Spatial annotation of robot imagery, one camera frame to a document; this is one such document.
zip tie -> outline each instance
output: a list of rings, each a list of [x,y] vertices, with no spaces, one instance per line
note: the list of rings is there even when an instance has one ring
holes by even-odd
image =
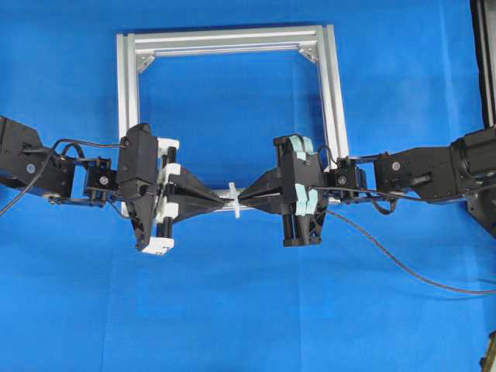
[[[239,218],[239,200],[238,200],[238,195],[239,192],[236,190],[236,186],[234,185],[234,182],[229,182],[229,190],[231,191],[231,198],[234,201],[234,214],[236,215],[236,218]]]

aluminum frame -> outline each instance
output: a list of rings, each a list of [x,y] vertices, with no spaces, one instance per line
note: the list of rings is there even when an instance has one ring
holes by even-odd
[[[140,123],[139,75],[158,57],[214,53],[274,52],[297,50],[316,65],[325,143],[334,157],[349,155],[343,98],[339,81],[334,28],[289,26],[256,29],[217,29],[174,33],[117,35],[117,85],[119,137]]]

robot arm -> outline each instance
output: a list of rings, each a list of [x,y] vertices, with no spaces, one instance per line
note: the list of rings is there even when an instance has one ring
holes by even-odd
[[[153,136],[148,124],[131,128],[119,145],[96,145],[119,147],[116,170],[110,159],[84,156],[79,143],[90,143],[64,141],[68,144],[57,153],[43,146],[36,130],[0,117],[0,183],[52,204],[102,207],[124,202],[138,251],[166,253],[174,246],[173,224],[230,202],[176,162],[178,141]],[[71,147],[78,157],[67,155]],[[467,201],[468,212],[496,237],[496,129],[467,134],[447,147],[340,158],[333,169],[324,168],[307,137],[278,137],[274,147],[277,166],[245,189],[239,202],[280,215],[285,246],[320,244],[330,202],[371,202],[379,212],[391,214],[400,198],[436,204]],[[364,163],[374,164],[377,190],[367,188],[360,169]],[[71,195],[76,166],[86,170],[85,198]],[[408,191],[420,198],[407,196]],[[391,209],[380,207],[380,201],[390,202]]]

black cable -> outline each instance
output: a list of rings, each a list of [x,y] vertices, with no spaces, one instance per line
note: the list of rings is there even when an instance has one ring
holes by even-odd
[[[438,283],[436,281],[431,281],[430,279],[428,279],[426,277],[423,277],[422,275],[416,273],[410,267],[408,267],[404,263],[402,263],[398,258],[396,258],[393,255],[393,253],[391,253],[381,243],[379,243],[377,241],[377,239],[375,239],[365,229],[363,229],[362,227],[358,226],[355,222],[347,219],[344,215],[340,215],[339,213],[336,213],[336,212],[333,212],[333,211],[327,210],[326,213],[328,213],[328,214],[330,214],[330,215],[332,215],[334,217],[337,217],[338,219],[341,219],[342,221],[346,222],[348,225],[352,226],[354,229],[358,230],[367,239],[369,239],[373,244],[375,244],[375,246],[377,248],[379,248],[382,251],[382,253],[384,253],[388,258],[390,258],[391,260],[393,260],[394,263],[397,264],[401,269],[403,269],[404,271],[406,271],[410,275],[416,277],[417,279],[419,279],[420,281],[422,281],[422,282],[424,282],[426,284],[430,284],[430,285],[433,285],[435,287],[445,289],[447,291],[457,292],[457,293],[464,293],[464,294],[468,294],[468,295],[471,295],[471,294],[472,295],[485,295],[485,294],[486,295],[489,295],[489,294],[490,295],[494,295],[494,294],[496,294],[496,290],[494,290],[494,289],[488,289],[488,290],[485,290],[485,291],[473,291],[473,290],[470,290],[470,289],[463,289],[463,288],[452,287],[450,285],[445,285],[445,284]]]
[[[119,214],[119,216],[120,216],[121,218],[123,218],[123,219],[131,219],[131,217],[129,217],[128,215],[123,215],[123,214],[121,213],[121,211],[119,211],[119,209],[115,206],[115,204],[114,204],[114,203],[112,203],[112,202],[110,202],[110,201],[109,201],[108,203],[110,204],[110,206],[111,206],[112,208],[114,208],[114,210],[117,212],[117,214]]]
[[[374,197],[372,196],[371,193],[367,192],[367,197],[370,198],[370,201],[372,202],[372,205],[382,215],[390,215],[392,212],[396,210],[396,205],[398,204],[397,199],[389,199],[389,209],[382,208],[379,203],[377,203],[376,200],[374,200]]]
[[[46,154],[45,160],[42,162],[41,167],[39,170],[35,173],[31,181],[23,188],[21,192],[19,192],[5,207],[3,207],[0,210],[0,217],[4,215],[16,202],[18,202],[38,181],[38,179],[41,177],[45,169],[47,168],[48,162],[50,161],[50,158],[55,154],[55,149],[61,144],[61,143],[76,143],[78,145],[84,145],[84,146],[91,146],[91,147],[98,147],[98,148],[126,148],[125,146],[119,144],[119,145],[102,145],[100,143],[93,143],[93,142],[87,142],[87,141],[80,141],[76,139],[59,139],[58,141],[55,142],[55,144],[52,146],[52,148],[48,151]]]
[[[440,202],[440,201],[445,202],[445,201],[450,200],[450,199],[464,198],[464,197],[466,197],[467,194],[487,190],[490,188],[496,188],[496,184],[488,184],[486,186],[480,186],[479,188],[472,188],[472,189],[467,190],[465,192],[460,192],[460,193],[454,194],[454,195],[448,195],[445,198],[413,198],[412,196],[395,194],[392,192],[382,192],[382,191],[378,191],[378,190],[371,190],[369,188],[311,187],[311,189],[314,189],[314,190],[351,191],[351,192],[364,192],[364,193],[369,192],[369,193],[374,193],[374,194],[378,194],[378,195],[382,195],[382,196],[387,196],[389,198],[406,199],[406,200],[410,200],[412,202],[426,202],[426,203],[436,203],[436,202]]]
[[[82,148],[81,148],[81,146],[79,146],[77,143],[69,143],[68,145],[66,145],[66,146],[64,147],[64,149],[62,150],[62,153],[60,153],[60,155],[61,155],[62,157],[65,157],[71,148],[75,148],[75,149],[76,149],[76,151],[77,151],[77,155],[78,155],[80,158],[85,157],[85,156],[84,156],[84,151],[83,151],[83,149],[82,149]]]
[[[332,150],[329,146],[327,145],[321,145],[319,146],[319,148],[317,149],[317,153],[320,154],[320,152],[322,151],[322,149],[326,149],[327,151],[327,165],[331,166],[331,162],[333,162],[336,166],[338,165],[337,162],[334,160],[334,158],[332,157]]]

blue backdrop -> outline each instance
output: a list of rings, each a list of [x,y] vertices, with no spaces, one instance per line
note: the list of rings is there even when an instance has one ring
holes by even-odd
[[[0,113],[45,144],[118,140],[116,33],[213,26],[334,24],[355,155],[483,126],[468,0],[18,0],[0,14]],[[141,76],[143,119],[207,184],[246,186],[274,165],[275,136],[322,142],[315,78],[297,53],[162,59]],[[496,285],[496,243],[460,205],[336,210],[428,277]],[[28,195],[0,221],[0,370],[477,370],[493,298],[420,284],[339,220],[321,246],[281,235],[277,216],[215,213],[150,257],[110,208]]]

